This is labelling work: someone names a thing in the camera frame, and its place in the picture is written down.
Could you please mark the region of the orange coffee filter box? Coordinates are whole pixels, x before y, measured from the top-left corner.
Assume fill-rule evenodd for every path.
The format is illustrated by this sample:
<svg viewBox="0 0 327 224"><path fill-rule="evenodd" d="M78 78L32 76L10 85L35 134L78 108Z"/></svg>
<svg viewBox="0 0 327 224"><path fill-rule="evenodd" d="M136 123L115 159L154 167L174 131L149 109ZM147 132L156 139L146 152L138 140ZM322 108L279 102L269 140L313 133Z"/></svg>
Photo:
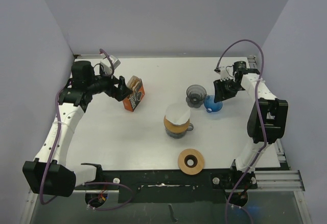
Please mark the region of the orange coffee filter box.
<svg viewBox="0 0 327 224"><path fill-rule="evenodd" d="M127 87L132 93L123 100L123 105L126 110L133 112L145 96L142 79L132 76L127 83Z"/></svg>

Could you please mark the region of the blue plastic dripper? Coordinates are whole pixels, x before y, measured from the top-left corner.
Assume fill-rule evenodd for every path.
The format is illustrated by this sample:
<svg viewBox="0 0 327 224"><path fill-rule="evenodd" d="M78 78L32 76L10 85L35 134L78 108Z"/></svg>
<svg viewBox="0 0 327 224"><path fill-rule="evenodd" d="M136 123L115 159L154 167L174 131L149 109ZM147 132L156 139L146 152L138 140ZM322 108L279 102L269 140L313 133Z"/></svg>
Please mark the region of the blue plastic dripper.
<svg viewBox="0 0 327 224"><path fill-rule="evenodd" d="M222 109L222 102L215 102L214 95L207 95L203 101L203 105L207 111L207 113L218 112Z"/></svg>

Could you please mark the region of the grey plastic dripper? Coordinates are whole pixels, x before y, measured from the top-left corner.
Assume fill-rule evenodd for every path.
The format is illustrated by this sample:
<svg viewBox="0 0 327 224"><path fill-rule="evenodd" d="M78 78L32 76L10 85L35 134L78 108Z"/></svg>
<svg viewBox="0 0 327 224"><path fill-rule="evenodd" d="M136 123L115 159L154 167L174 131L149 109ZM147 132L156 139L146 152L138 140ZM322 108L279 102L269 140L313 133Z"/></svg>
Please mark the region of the grey plastic dripper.
<svg viewBox="0 0 327 224"><path fill-rule="evenodd" d="M206 89L201 85L191 85L186 90L186 103L191 108L199 108L202 106L206 98Z"/></svg>

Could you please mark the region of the white paper coffee filter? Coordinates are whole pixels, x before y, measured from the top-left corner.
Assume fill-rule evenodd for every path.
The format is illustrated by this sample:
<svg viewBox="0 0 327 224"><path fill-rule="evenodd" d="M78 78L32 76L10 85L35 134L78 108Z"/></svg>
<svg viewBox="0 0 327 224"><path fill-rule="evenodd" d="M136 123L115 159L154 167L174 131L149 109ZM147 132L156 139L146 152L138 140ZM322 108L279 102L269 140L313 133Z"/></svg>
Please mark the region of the white paper coffee filter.
<svg viewBox="0 0 327 224"><path fill-rule="evenodd" d="M184 125L191 117L191 110L187 104L174 103L168 105L165 112L166 120L176 126Z"/></svg>

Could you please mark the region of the grey glass carafe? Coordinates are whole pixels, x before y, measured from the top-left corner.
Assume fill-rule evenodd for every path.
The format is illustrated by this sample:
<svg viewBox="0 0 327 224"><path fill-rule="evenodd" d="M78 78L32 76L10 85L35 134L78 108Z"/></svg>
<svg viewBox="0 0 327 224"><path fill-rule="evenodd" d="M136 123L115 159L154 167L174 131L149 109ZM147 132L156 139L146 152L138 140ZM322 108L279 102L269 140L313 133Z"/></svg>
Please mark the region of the grey glass carafe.
<svg viewBox="0 0 327 224"><path fill-rule="evenodd" d="M182 138L183 136L185 136L185 134L188 132L188 131L192 131L194 129L194 126L192 123L189 124L188 128L181 132L181 133L174 133L174 132L171 132L169 131L167 128L165 128L165 132L168 136L174 138L174 139L180 139Z"/></svg>

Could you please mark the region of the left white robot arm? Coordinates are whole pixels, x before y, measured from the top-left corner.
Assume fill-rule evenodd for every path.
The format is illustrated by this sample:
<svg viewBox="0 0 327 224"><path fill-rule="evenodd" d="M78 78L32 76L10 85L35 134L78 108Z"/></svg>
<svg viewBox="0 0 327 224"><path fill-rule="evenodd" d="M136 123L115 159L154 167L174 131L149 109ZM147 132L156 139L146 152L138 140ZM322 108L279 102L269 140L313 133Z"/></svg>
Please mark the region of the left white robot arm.
<svg viewBox="0 0 327 224"><path fill-rule="evenodd" d="M87 183L93 189L103 185L99 164L82 163L66 168L68 149L94 95L104 93L121 102L131 92L123 76L117 78L104 70L95 74L90 61L73 63L71 77L56 95L56 116L46 140L34 160L26 161L22 168L33 193L69 197L80 185Z"/></svg>

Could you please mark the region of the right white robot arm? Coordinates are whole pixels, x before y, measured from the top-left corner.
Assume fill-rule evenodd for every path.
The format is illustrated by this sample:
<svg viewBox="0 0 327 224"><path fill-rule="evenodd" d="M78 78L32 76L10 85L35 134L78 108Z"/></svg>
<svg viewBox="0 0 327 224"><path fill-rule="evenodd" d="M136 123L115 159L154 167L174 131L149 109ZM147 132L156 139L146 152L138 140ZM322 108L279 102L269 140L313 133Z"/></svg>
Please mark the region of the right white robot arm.
<svg viewBox="0 0 327 224"><path fill-rule="evenodd" d="M248 68L244 61L230 67L232 74L228 66L215 69L220 78L214 81L214 102L234 98L239 91L246 91L254 102L246 128L249 142L235 159L236 170L227 175L229 185L238 188L245 183L245 174L254 172L265 150L284 136L289 105L269 90L258 69Z"/></svg>

